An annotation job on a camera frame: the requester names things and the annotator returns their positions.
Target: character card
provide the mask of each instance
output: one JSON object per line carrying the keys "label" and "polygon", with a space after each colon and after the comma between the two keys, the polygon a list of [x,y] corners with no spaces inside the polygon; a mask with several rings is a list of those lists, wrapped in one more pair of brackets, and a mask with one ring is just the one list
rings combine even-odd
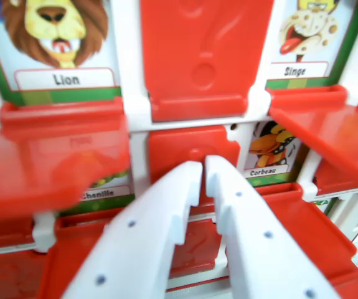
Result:
{"label": "character card", "polygon": [[255,178],[292,170],[301,141],[275,121],[259,122],[245,163],[244,176]]}
{"label": "character card", "polygon": [[288,0],[269,79],[328,77],[357,0]]}
{"label": "character card", "polygon": [[82,197],[83,201],[134,194],[130,171],[113,174],[94,182]]}
{"label": "character card", "polygon": [[0,0],[1,89],[30,92],[119,84],[109,1]]}

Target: cartoon animal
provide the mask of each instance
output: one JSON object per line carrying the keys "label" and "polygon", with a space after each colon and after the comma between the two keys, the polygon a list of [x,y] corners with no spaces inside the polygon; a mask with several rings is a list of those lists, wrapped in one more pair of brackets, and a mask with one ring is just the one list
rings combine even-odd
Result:
{"label": "cartoon animal", "polygon": [[102,0],[1,0],[15,47],[56,68],[74,68],[100,51],[108,33]]}
{"label": "cartoon animal", "polygon": [[295,53],[296,62],[300,62],[304,54],[329,46],[338,31],[338,22],[331,15],[338,3],[339,0],[298,0],[298,11],[281,26],[280,53]]}
{"label": "cartoon animal", "polygon": [[258,155],[256,168],[286,164],[286,147],[294,136],[275,121],[263,127],[259,139],[251,143],[249,153]]}

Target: lion card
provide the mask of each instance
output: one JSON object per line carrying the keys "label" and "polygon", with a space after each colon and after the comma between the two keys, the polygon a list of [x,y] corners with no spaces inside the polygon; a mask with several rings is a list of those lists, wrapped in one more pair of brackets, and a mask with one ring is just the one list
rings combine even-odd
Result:
{"label": "lion card", "polygon": [[16,105],[119,95],[115,48],[108,0],[0,0],[0,90]]}
{"label": "lion card", "polygon": [[357,0],[288,0],[269,79],[329,77]]}
{"label": "lion card", "polygon": [[252,179],[290,173],[300,147],[301,141],[275,121],[261,121],[255,126],[243,174]]}

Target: red plastic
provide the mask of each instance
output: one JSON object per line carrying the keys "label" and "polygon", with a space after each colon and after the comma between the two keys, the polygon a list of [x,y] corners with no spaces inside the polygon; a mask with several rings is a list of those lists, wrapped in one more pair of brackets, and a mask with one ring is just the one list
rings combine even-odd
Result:
{"label": "red plastic", "polygon": [[358,184],[358,106],[333,87],[270,91],[271,117]]}
{"label": "red plastic", "polygon": [[[38,299],[60,298],[71,279],[103,232],[105,224],[122,209],[93,212],[58,219],[57,243],[47,254]],[[176,246],[172,277],[210,270],[220,247],[221,236],[211,220],[190,222],[186,243]]]}
{"label": "red plastic", "polygon": [[258,188],[271,210],[342,298],[358,298],[356,247],[314,205],[302,200],[298,184]]}
{"label": "red plastic", "polygon": [[171,278],[212,270],[221,240],[212,219],[189,222],[186,242],[174,250]]}
{"label": "red plastic", "polygon": [[[240,145],[227,140],[224,126],[204,126],[164,131],[153,131],[148,135],[149,174],[156,182],[170,170],[188,160],[204,162],[209,154],[217,154],[237,165]],[[214,211],[214,202],[205,193],[205,179],[202,180],[199,206],[191,214]]]}
{"label": "red plastic", "polygon": [[0,112],[0,219],[75,205],[92,182],[130,166],[121,98]]}
{"label": "red plastic", "polygon": [[45,261],[45,254],[33,251],[1,254],[0,299],[35,298]]}
{"label": "red plastic", "polygon": [[320,162],[314,175],[314,183],[318,188],[317,195],[358,188],[350,175],[338,170],[326,160]]}
{"label": "red plastic", "polygon": [[273,0],[142,0],[144,76],[153,120],[243,114],[272,5]]}
{"label": "red plastic", "polygon": [[0,221],[0,247],[33,243],[32,217]]}

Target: white label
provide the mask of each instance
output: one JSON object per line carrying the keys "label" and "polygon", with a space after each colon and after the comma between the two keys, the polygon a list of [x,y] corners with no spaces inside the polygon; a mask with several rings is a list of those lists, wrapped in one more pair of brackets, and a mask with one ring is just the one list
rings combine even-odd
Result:
{"label": "white label", "polygon": [[270,67],[269,79],[319,78],[328,68],[327,62],[275,63]]}
{"label": "white label", "polygon": [[109,68],[18,70],[19,90],[82,89],[115,86]]}
{"label": "white label", "polygon": [[89,189],[83,194],[82,201],[94,201],[95,199],[103,199],[103,198],[123,196],[129,194],[130,194],[129,186],[116,186],[116,187],[109,187],[109,188]]}
{"label": "white label", "polygon": [[288,165],[277,165],[269,167],[261,167],[255,169],[247,169],[243,172],[246,178],[255,178],[258,176],[271,176],[272,174],[286,173]]}

